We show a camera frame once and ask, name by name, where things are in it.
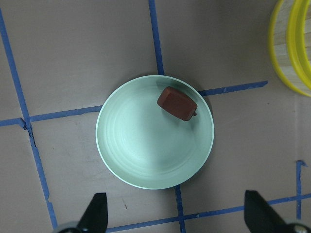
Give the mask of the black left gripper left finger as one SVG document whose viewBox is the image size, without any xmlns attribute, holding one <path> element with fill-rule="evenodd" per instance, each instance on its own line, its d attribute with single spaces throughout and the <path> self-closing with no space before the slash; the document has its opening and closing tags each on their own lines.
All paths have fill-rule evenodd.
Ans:
<svg viewBox="0 0 311 233">
<path fill-rule="evenodd" d="M 107 229 L 106 193 L 94 194 L 87 209 L 77 224 L 81 233 L 105 233 Z"/>
</svg>

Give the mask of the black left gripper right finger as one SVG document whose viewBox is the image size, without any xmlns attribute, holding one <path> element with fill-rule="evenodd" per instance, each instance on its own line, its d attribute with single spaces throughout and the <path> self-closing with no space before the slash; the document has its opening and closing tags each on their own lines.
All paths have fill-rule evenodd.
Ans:
<svg viewBox="0 0 311 233">
<path fill-rule="evenodd" d="M 277 233 L 286 222 L 255 190 L 244 195 L 244 221 L 251 233 Z"/>
</svg>

